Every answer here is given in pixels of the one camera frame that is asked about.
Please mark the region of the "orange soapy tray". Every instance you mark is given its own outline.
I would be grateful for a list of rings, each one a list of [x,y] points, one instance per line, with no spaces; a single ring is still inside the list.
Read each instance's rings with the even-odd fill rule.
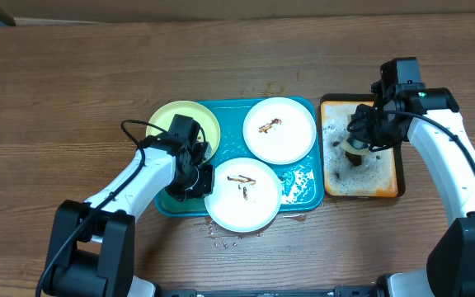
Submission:
[[[320,100],[320,136],[325,191],[334,197],[397,198],[405,191],[400,148],[361,157],[354,165],[341,144],[348,137],[349,116],[360,104],[372,106],[374,95],[329,93]]]

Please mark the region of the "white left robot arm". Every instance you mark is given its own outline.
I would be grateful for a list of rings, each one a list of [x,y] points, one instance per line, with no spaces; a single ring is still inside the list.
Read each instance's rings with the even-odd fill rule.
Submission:
[[[45,269],[36,295],[158,296],[158,287],[134,274],[135,225],[162,190],[180,201],[214,187],[207,141],[179,134],[148,136],[128,167],[84,202],[56,210]]]

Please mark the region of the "teal plastic tray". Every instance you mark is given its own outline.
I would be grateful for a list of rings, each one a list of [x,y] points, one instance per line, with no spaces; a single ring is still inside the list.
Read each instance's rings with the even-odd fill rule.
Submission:
[[[218,166],[234,158],[253,158],[242,135],[242,124],[259,98],[195,101],[212,111],[219,122],[221,140],[209,163]],[[287,165],[271,164],[282,186],[281,212],[303,212],[317,208],[325,197],[319,140],[302,159]],[[202,199],[179,202],[161,191],[156,208],[167,217],[200,217],[208,214]]]

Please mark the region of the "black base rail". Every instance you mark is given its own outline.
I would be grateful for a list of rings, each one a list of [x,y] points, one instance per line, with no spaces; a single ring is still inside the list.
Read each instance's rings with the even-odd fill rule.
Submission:
[[[385,297],[376,285],[339,285],[333,289],[317,290],[164,290],[157,288],[156,297]]]

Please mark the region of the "white plate with sauce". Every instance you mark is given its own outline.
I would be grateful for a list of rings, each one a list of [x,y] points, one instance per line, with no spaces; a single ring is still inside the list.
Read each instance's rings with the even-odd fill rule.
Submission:
[[[303,104],[287,97],[272,97],[259,101],[249,110],[242,134],[255,157],[266,163],[286,165],[311,151],[317,128]]]

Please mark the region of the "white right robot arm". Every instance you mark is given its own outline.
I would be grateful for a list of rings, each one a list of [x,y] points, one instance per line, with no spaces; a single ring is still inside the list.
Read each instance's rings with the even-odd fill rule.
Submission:
[[[385,277],[387,296],[475,296],[475,149],[446,88],[401,90],[360,105],[346,151],[377,152],[410,143],[443,201],[449,227],[423,268]]]

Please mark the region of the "yellow plate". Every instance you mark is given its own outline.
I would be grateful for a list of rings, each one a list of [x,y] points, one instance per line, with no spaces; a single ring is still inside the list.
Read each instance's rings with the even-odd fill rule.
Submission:
[[[150,118],[149,123],[164,130],[169,130],[172,118],[175,114],[189,116],[200,124],[204,130],[206,140],[211,147],[212,158],[221,140],[221,129],[214,113],[207,107],[194,101],[174,101],[160,107]]]

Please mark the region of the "green yellow sponge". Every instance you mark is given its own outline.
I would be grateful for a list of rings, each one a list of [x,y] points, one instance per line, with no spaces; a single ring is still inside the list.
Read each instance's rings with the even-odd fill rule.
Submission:
[[[369,146],[366,143],[351,137],[346,138],[341,143],[341,148],[345,151],[346,158],[354,167],[361,165],[362,157],[369,153]]]

